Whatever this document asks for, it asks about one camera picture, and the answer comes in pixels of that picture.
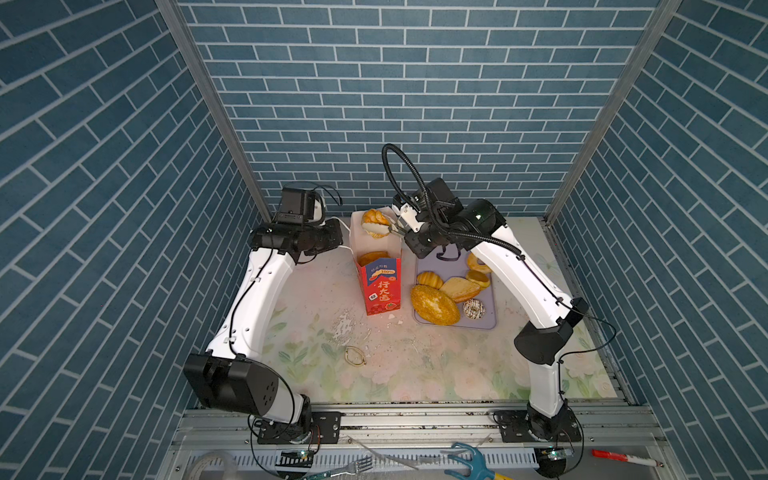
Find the bagel ring bread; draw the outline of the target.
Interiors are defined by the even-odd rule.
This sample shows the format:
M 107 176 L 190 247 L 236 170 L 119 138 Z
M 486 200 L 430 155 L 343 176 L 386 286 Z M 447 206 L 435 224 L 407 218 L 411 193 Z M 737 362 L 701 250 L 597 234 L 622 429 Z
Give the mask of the bagel ring bread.
M 492 269 L 482 262 L 474 253 L 470 252 L 467 256 L 468 268 L 472 271 L 477 271 L 485 275 L 492 273 Z

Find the large braided bread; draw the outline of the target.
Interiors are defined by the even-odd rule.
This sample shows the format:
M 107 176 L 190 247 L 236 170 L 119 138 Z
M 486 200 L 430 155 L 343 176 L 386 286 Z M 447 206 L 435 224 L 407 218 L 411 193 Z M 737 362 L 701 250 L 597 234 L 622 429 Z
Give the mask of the large braided bread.
M 374 261 L 377 261 L 382 258 L 389 258 L 390 255 L 387 251 L 372 251 L 365 254 L 360 255 L 357 258 L 357 264 L 360 267 L 364 267 L 368 264 L 371 264 Z

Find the small shell shaped bread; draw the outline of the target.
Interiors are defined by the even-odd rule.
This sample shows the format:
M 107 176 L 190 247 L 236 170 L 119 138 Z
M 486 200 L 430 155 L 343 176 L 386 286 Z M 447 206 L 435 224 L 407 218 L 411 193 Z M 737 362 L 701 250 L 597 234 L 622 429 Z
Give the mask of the small shell shaped bread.
M 370 209 L 362 215 L 363 231 L 374 239 L 382 239 L 391 233 L 391 221 L 380 210 Z

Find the red paper gift bag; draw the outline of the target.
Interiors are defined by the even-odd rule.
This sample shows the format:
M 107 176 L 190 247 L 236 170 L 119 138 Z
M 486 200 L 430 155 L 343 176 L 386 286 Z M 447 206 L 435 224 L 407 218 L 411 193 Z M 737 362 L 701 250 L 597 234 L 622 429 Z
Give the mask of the red paper gift bag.
M 362 215 L 368 211 L 353 212 L 348 223 L 345 245 L 352 252 L 353 266 L 358 275 L 364 309 L 367 315 L 378 315 L 399 310 L 403 303 L 403 253 L 402 237 L 398 233 L 395 213 L 389 207 L 376 208 L 391 221 L 391 233 L 374 239 L 361 227 Z M 364 267 L 357 258 L 372 251 L 387 251 L 389 258 L 382 258 Z

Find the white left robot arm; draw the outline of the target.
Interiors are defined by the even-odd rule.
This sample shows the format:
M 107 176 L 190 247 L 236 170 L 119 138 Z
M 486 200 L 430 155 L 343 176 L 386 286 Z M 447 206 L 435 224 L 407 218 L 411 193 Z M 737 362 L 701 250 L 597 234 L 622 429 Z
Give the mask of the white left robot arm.
M 264 224 L 250 238 L 243 280 L 229 312 L 204 352 L 192 353 L 184 375 L 200 403 L 250 414 L 305 432 L 310 400 L 262 362 L 278 297 L 301 256 L 314 258 L 343 245 L 342 222 Z

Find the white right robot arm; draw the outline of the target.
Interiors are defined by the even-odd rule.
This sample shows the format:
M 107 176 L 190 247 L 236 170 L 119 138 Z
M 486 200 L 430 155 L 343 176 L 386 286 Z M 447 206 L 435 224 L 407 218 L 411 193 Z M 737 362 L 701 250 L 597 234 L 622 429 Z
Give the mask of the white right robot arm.
M 489 266 L 517 298 L 529 317 L 514 340 L 529 365 L 529 415 L 547 420 L 561 416 L 565 403 L 558 361 L 589 310 L 584 299 L 566 294 L 528 258 L 504 217 L 487 200 L 465 206 L 443 180 L 436 179 L 411 194 L 398 188 L 393 211 L 406 244 L 418 258 L 453 244 Z

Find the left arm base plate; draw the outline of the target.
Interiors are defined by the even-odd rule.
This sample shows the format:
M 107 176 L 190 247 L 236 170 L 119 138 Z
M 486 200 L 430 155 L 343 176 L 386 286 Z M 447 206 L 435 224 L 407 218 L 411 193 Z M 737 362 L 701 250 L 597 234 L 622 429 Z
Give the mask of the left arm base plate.
M 302 415 L 294 424 L 259 419 L 253 430 L 260 445 L 320 443 L 323 446 L 338 443 L 341 419 L 339 411 L 320 411 L 310 416 Z

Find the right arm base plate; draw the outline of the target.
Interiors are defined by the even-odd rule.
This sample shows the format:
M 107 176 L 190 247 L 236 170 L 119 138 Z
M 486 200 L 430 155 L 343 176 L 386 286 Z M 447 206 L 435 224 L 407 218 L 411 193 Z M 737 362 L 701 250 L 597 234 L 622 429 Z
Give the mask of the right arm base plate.
M 497 410 L 491 414 L 502 441 L 522 442 L 578 442 L 583 439 L 582 429 L 574 412 L 566 405 L 552 418 L 530 405 L 525 410 Z

